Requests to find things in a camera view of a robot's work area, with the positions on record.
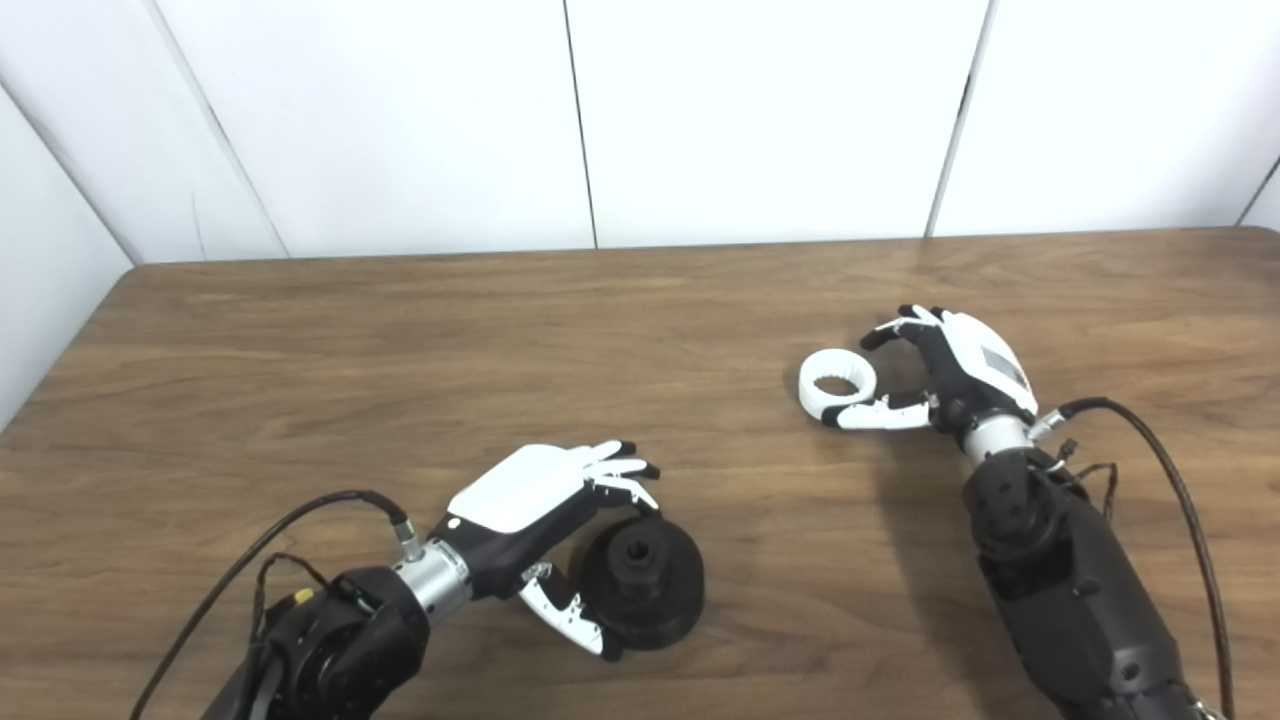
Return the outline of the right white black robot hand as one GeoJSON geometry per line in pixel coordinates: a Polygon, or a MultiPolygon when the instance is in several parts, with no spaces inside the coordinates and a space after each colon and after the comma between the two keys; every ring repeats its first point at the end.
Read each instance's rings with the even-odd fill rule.
{"type": "Polygon", "coordinates": [[[942,307],[902,305],[897,318],[867,333],[860,346],[870,352],[896,340],[919,352],[925,388],[879,395],[878,375],[864,356],[824,348],[800,366],[803,409],[844,430],[932,427],[957,439],[991,416],[1032,424],[1038,402],[1030,382],[1009,343],[986,323],[942,307]]]}

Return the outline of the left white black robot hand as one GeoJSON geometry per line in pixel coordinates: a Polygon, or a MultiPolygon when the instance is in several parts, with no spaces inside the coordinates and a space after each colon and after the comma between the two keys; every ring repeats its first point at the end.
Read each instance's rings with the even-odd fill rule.
{"type": "Polygon", "coordinates": [[[604,509],[657,515],[660,470],[634,443],[525,445],[458,492],[428,536],[442,569],[415,592],[433,620],[468,601],[520,597],[548,626],[614,662],[620,642],[547,555],[604,509]]]}

